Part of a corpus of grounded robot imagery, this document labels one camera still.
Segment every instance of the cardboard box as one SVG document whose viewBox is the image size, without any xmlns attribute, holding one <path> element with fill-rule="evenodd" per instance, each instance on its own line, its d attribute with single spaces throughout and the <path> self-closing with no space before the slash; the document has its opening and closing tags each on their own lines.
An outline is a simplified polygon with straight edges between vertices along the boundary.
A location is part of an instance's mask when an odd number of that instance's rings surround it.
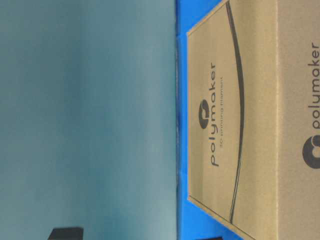
<svg viewBox="0 0 320 240">
<path fill-rule="evenodd" d="M 320 1 L 222 1 L 188 33 L 188 199 L 244 239 L 320 239 Z"/>
</svg>

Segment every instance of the black curved line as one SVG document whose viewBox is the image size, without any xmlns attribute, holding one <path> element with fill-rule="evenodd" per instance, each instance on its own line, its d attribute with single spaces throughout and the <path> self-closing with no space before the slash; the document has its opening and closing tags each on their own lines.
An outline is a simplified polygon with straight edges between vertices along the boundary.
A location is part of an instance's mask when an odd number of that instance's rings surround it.
<svg viewBox="0 0 320 240">
<path fill-rule="evenodd" d="M 244 137 L 244 125 L 245 125 L 245 87 L 244 87 L 244 74 L 242 69 L 239 44 L 238 44 L 235 22 L 232 15 L 230 2 L 227 1 L 225 5 L 226 5 L 226 12 L 229 18 L 232 39 L 233 39 L 236 70 L 237 70 L 238 84 L 239 84 L 239 95 L 240 95 L 240 138 L 239 138 L 238 165 L 236 168 L 234 191 L 233 191 L 232 205 L 231 205 L 230 218 L 229 218 L 230 223 L 233 223 L 238 184 L 239 184 L 239 175 L 240 175 L 240 169 L 241 169 L 241 161 L 242 161 L 241 154 L 242 154 L 242 145 L 243 145 L 243 137 Z"/>
</svg>

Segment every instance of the teal wall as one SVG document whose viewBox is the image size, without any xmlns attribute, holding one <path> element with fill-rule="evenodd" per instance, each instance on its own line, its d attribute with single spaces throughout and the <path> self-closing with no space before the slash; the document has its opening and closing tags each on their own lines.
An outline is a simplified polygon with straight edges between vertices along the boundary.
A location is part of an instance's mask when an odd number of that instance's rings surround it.
<svg viewBox="0 0 320 240">
<path fill-rule="evenodd" d="M 174 0 L 0 1 L 0 239 L 176 239 Z"/>
</svg>

